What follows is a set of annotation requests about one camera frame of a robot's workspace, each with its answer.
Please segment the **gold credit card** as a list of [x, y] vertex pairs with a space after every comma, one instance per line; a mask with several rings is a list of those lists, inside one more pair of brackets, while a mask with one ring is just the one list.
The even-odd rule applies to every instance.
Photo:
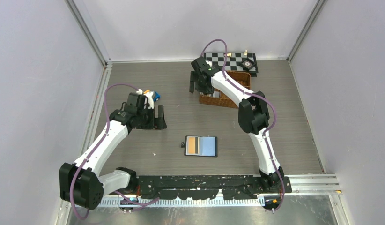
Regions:
[[200, 138], [198, 136], [188, 136], [185, 143], [187, 155], [200, 154]]

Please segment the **black leather card holder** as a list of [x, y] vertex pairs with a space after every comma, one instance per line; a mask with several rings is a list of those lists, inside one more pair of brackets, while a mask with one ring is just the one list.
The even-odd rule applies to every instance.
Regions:
[[195, 156], [195, 157], [217, 157], [218, 156], [218, 148], [217, 148], [218, 140], [216, 136], [198, 136], [200, 138], [200, 154], [187, 155], [185, 142], [188, 136], [189, 135], [187, 135], [185, 137], [185, 140], [180, 144], [180, 147], [184, 149], [185, 156]]

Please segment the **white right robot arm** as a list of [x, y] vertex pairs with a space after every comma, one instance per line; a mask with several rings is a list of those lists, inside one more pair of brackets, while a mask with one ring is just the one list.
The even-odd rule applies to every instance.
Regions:
[[269, 124], [269, 109], [274, 106], [262, 92], [254, 92], [237, 83], [225, 71], [212, 65], [203, 57], [191, 62], [193, 71], [190, 75], [189, 91], [212, 94], [215, 89], [225, 94], [238, 106], [238, 123], [249, 135], [259, 159], [261, 186], [267, 192], [274, 192], [278, 187], [285, 193], [284, 173], [276, 159], [269, 137], [273, 124]]

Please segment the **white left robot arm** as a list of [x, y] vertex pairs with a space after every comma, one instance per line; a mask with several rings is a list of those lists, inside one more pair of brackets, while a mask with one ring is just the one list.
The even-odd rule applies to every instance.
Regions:
[[108, 116], [108, 122], [92, 145], [72, 164], [59, 169], [59, 188], [62, 200], [94, 210], [105, 195], [115, 191], [132, 194], [137, 190], [136, 171], [118, 167], [101, 175], [101, 170], [120, 142], [133, 129], [163, 130], [167, 128], [164, 107], [155, 106], [149, 94], [130, 93], [120, 109]]

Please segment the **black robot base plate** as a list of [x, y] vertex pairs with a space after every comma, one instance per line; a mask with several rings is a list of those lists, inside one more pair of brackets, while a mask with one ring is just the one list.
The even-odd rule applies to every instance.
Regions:
[[279, 197], [282, 192], [291, 193], [288, 177], [283, 184], [269, 184], [255, 175], [191, 175], [191, 176], [139, 176], [131, 187], [119, 190], [124, 195], [134, 195], [142, 199], [161, 200], [207, 200], [223, 196], [225, 200], [255, 199], [260, 194]]

